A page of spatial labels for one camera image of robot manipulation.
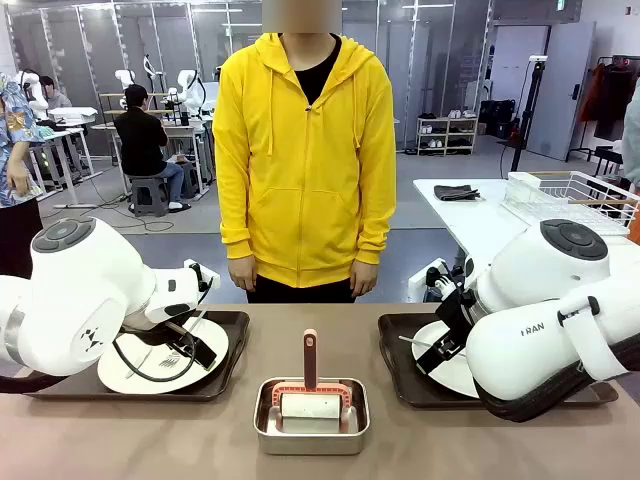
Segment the person's left hand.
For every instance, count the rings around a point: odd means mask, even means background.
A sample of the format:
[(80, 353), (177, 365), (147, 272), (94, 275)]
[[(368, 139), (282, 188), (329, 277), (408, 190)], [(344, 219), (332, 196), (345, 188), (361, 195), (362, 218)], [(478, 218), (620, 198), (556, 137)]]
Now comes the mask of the person's left hand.
[(371, 292), (378, 280), (379, 266), (355, 260), (351, 268), (352, 297), (357, 298)]

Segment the patterned shirt person's hand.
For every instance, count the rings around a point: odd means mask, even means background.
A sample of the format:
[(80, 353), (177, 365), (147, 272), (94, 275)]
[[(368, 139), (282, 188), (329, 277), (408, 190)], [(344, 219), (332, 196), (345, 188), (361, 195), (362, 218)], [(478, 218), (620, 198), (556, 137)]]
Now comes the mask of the patterned shirt person's hand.
[(30, 175), (21, 162), (8, 164), (7, 182), (19, 197), (26, 196), (30, 191)]

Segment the person's right hand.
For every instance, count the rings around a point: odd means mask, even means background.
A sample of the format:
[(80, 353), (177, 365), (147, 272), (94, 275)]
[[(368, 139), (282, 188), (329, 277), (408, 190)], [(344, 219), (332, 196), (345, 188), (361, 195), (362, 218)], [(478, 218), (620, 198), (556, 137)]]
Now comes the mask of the person's right hand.
[(232, 282), (246, 292), (254, 292), (257, 278), (256, 260), (253, 255), (229, 260)]

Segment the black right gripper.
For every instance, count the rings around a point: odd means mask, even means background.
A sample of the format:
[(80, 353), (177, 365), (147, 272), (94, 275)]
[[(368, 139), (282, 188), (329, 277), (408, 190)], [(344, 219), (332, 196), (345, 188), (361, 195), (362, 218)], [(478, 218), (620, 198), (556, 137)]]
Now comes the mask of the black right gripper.
[(416, 365), (422, 373), (430, 373), (442, 363), (462, 352), (473, 327), (470, 308), (475, 296), (469, 292), (450, 293), (436, 309), (436, 322), (428, 327), (443, 327), (444, 332), (434, 340), (426, 340), (426, 350), (417, 357)]

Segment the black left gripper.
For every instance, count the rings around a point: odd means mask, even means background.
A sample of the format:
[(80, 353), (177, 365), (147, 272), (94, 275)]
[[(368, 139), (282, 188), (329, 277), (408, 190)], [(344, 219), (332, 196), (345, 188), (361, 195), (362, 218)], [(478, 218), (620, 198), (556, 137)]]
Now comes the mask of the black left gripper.
[(173, 353), (188, 360), (186, 369), (192, 365), (199, 365), (205, 370), (214, 367), (218, 355), (203, 339), (173, 322), (168, 322), (166, 326), (171, 332), (167, 345)]

